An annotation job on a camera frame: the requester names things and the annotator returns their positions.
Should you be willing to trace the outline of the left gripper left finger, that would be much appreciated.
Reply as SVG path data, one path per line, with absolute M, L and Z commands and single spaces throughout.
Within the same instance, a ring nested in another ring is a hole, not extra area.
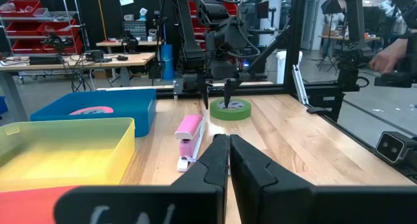
M 223 224 L 229 138 L 217 134 L 166 186 L 80 186 L 56 203 L 56 224 Z

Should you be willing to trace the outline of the blue plastic bin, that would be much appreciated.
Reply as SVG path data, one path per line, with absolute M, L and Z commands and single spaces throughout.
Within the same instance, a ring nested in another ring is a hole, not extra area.
M 109 114 L 70 115 L 86 107 L 107 106 Z M 139 89 L 126 91 L 73 92 L 30 115 L 31 121 L 103 119 L 129 117 L 134 119 L 135 136 L 143 137 L 151 130 L 156 114 L 156 91 Z

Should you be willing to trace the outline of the green tape roll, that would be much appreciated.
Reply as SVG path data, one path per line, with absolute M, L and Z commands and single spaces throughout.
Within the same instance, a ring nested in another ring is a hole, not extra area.
M 227 121 L 244 120 L 251 116 L 252 105 L 246 100 L 232 98 L 226 107 L 224 99 L 216 99 L 210 103 L 209 111 L 211 117 L 215 119 Z

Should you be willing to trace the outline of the yellow translucent plastic bin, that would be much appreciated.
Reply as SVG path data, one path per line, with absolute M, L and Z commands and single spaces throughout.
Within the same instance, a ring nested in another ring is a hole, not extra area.
M 0 192 L 119 184 L 135 150 L 132 118 L 0 127 Z

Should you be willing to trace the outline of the wooden workbench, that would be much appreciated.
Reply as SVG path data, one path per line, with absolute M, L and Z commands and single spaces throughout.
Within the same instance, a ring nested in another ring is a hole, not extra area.
M 125 86 L 129 86 L 130 76 L 127 73 L 129 66 L 145 66 L 149 61 L 155 58 L 155 53 L 140 53 L 140 54 L 123 54 L 128 57 L 127 61 L 114 60 L 109 63 L 89 63 L 81 64 L 81 70 L 84 68 L 90 69 L 105 69 L 105 68 L 120 68 L 121 74 L 127 78 Z M 23 106 L 22 99 L 17 90 L 14 79 L 11 73 L 26 72 L 26 71 L 42 71 L 42 70 L 64 70 L 73 71 L 72 67 L 76 67 L 81 59 L 76 59 L 75 55 L 64 58 L 63 64 L 45 64 L 45 65 L 29 65 L 29 63 L 12 63 L 6 66 L 0 64 L 0 87 L 5 94 L 8 104 L 8 110 L 15 122 L 26 122 L 29 120 L 26 110 Z

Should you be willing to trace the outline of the metal shelf with red bins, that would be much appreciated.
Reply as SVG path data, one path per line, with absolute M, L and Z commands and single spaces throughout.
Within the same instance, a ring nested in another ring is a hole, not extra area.
M 90 48 L 79 0 L 0 0 L 0 35 L 13 56 L 77 55 Z

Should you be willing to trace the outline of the silver aluminium bracket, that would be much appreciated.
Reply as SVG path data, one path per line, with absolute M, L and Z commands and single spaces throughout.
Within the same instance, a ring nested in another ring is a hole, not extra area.
M 304 105 L 309 104 L 308 95 L 305 90 L 304 82 L 298 65 L 293 65 L 293 79 L 295 81 L 296 92 L 299 102 Z

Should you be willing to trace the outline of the blue barrel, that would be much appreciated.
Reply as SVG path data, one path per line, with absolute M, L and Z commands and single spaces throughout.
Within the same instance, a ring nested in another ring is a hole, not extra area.
M 163 63 L 163 78 L 174 79 L 174 60 L 173 60 L 173 46 L 171 44 L 164 44 L 162 46 L 162 63 Z

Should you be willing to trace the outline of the pink stapler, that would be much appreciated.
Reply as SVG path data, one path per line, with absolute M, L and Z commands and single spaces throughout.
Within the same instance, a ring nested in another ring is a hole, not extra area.
M 179 159 L 177 171 L 186 172 L 197 161 L 199 149 L 205 132 L 203 115 L 186 115 L 180 123 L 175 138 L 179 140 Z

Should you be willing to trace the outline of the pink tape roll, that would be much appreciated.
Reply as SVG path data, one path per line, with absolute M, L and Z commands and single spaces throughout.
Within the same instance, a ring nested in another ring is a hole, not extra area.
M 91 114 L 109 114 L 113 113 L 114 110 L 107 106 L 94 106 L 79 109 L 70 113 L 70 115 L 91 115 Z

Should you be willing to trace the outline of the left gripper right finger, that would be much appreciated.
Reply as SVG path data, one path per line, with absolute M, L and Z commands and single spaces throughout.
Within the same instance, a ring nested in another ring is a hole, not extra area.
M 242 224 L 417 224 L 417 186 L 316 186 L 239 135 L 229 158 Z

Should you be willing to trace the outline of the person's hand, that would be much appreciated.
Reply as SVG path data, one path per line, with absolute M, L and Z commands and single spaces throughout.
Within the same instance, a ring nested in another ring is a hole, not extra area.
M 407 42 L 407 39 L 398 38 L 372 58 L 369 62 L 370 68 L 380 73 L 392 72 L 398 60 L 405 56 Z

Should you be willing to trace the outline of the white waste bin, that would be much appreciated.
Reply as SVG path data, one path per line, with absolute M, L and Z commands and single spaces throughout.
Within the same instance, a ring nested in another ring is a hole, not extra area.
M 277 84 L 283 84 L 285 75 L 285 61 L 286 51 L 278 51 L 276 54 L 277 58 Z

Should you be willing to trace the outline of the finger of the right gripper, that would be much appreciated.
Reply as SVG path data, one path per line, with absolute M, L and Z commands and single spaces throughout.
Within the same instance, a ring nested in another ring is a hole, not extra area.
M 240 80 L 238 79 L 228 79 L 225 82 L 224 88 L 223 88 L 225 108 L 228 108 L 231 96 L 239 85 L 240 85 Z
M 208 101 L 208 90 L 207 90 L 207 83 L 204 76 L 197 77 L 197 88 L 199 93 L 201 94 L 203 103 L 205 105 L 205 109 L 209 108 L 209 101 Z

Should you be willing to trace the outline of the pink translucent plastic bin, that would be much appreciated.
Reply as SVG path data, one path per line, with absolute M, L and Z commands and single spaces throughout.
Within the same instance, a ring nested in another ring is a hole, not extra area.
M 75 186 L 0 192 L 0 224 L 56 224 L 58 199 Z

